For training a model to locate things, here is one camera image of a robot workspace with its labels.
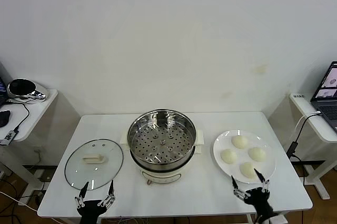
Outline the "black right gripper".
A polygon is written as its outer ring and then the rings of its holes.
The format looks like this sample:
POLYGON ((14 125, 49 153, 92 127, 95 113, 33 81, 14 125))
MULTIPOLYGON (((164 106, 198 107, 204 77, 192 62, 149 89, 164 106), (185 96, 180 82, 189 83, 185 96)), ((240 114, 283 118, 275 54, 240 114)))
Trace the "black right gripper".
POLYGON ((270 197, 269 191, 269 180, 266 180, 264 176, 254 168, 254 171, 259 178, 260 182, 262 183, 261 187, 257 187, 251 190, 247 190, 246 192, 241 190, 236 180, 233 176, 232 185, 233 185, 233 193, 236 197, 240 200, 244 200, 244 202, 248 205, 252 205, 256 211, 256 220, 268 220, 277 214, 273 211, 273 208, 269 205, 268 199, 270 197))

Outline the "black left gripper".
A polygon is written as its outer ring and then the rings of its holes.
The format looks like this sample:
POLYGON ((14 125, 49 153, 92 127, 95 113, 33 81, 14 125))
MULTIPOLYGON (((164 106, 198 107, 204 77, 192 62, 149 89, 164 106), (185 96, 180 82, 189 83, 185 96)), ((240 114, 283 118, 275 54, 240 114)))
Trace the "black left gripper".
POLYGON ((83 186, 78 196, 74 197, 77 212, 80 214, 80 224, 97 224, 100 215, 106 213, 107 207, 110 207, 115 201, 114 180, 111 181, 107 196, 99 200, 85 201, 89 182, 83 186))

